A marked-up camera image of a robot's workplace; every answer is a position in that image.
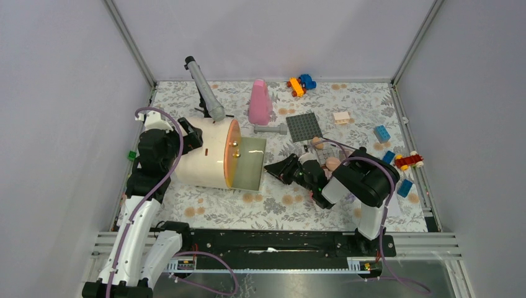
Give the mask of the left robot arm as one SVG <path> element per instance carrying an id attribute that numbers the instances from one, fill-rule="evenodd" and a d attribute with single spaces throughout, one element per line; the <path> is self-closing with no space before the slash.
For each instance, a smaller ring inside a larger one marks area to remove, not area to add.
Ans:
<path id="1" fill-rule="evenodd" d="M 203 145 L 202 131 L 186 118 L 175 120 L 154 107 L 139 108 L 135 117 L 145 129 L 138 143 L 136 168 L 127 181 L 123 222 L 106 264 L 96 281 L 83 285 L 82 297 L 152 297 L 169 260 L 192 249 L 191 236 L 169 228 L 144 252 L 171 175 L 184 154 Z"/>

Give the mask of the cream round drawer organizer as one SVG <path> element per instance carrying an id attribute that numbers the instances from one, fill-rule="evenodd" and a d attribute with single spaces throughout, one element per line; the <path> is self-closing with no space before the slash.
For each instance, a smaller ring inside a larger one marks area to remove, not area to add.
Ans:
<path id="1" fill-rule="evenodd" d="M 191 117 L 190 124 L 202 130 L 203 145 L 183 155 L 175 175 L 182 184 L 218 189 L 258 191 L 267 141 L 242 136 L 234 118 L 215 122 Z"/>

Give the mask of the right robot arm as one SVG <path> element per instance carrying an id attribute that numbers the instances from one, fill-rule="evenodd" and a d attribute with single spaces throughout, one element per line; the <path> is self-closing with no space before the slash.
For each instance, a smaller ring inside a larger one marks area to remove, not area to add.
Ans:
<path id="1" fill-rule="evenodd" d="M 352 195 L 361 203 L 362 217 L 356 238 L 359 253 L 370 256 L 380 248 L 389 201 L 393 197 L 398 171 L 389 163 L 369 155 L 364 148 L 341 161 L 330 176 L 311 153 L 291 154 L 286 159 L 265 165 L 266 173 L 286 185 L 307 189 L 315 204 L 330 209 Z"/>

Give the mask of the eyeshadow palette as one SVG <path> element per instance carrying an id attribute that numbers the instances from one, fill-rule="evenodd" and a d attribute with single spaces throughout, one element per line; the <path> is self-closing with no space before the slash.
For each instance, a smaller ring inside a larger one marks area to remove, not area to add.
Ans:
<path id="1" fill-rule="evenodd" d="M 332 146 L 324 147 L 321 150 L 316 149 L 316 155 L 321 165 L 325 165 L 326 160 L 328 158 L 335 158 L 338 161 L 342 161 L 345 158 L 347 158 L 347 155 L 346 155 L 347 153 L 348 153 L 347 150 L 342 151 L 340 148 L 336 148 Z"/>

